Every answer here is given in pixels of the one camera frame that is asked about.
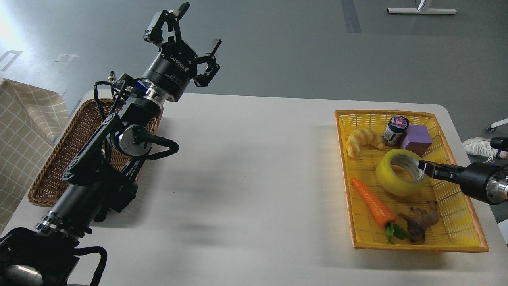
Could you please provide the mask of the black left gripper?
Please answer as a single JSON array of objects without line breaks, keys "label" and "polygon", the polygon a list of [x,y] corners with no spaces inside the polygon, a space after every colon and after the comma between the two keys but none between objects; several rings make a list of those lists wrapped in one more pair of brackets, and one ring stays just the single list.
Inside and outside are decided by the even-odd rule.
[{"label": "black left gripper", "polygon": [[[197,57],[194,49],[183,41],[180,20],[191,4],[184,2],[177,9],[157,12],[145,29],[143,39],[158,47],[158,54],[141,76],[145,85],[152,84],[167,94],[167,101],[178,102],[193,78],[196,87],[207,87],[220,70],[216,53],[221,39],[212,42],[212,50]],[[167,25],[169,36],[163,37],[163,26]],[[207,64],[205,71],[197,75],[197,65]]]}]

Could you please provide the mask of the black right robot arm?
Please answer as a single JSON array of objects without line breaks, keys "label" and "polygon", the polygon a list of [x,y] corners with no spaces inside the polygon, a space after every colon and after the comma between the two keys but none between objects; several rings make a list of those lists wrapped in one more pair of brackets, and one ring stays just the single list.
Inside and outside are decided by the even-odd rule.
[{"label": "black right robot arm", "polygon": [[462,167],[421,160],[418,168],[431,178],[459,184],[468,197],[493,206],[506,201],[507,166],[494,165],[493,159],[507,159],[507,138],[475,137],[467,139],[462,145],[467,154],[487,157],[487,161]]}]

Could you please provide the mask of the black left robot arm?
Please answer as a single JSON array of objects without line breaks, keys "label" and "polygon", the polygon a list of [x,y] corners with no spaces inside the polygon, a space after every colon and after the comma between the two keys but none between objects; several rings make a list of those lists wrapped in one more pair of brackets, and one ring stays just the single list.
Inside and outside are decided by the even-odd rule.
[{"label": "black left robot arm", "polygon": [[91,279],[98,286],[108,259],[100,246],[79,248],[108,211],[120,213],[135,197],[135,179],[147,160],[175,154],[179,145],[154,135],[148,125],[163,112],[166,101],[177,102],[188,84],[207,87],[220,66],[216,51],[204,56],[184,42],[180,20],[190,3],[154,15],[144,40],[158,54],[141,78],[110,72],[94,84],[94,101],[102,122],[62,173],[68,187],[34,230],[15,228],[1,239],[2,286],[66,286],[84,255],[97,253],[99,263]]}]

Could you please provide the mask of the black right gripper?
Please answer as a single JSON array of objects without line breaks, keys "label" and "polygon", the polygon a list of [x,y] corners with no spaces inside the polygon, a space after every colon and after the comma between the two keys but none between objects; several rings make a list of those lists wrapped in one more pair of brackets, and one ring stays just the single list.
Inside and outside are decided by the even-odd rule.
[{"label": "black right gripper", "polygon": [[430,178],[456,181],[468,197],[492,206],[501,203],[501,194],[496,190],[494,183],[500,179],[500,166],[475,162],[462,167],[420,160],[418,168]]}]

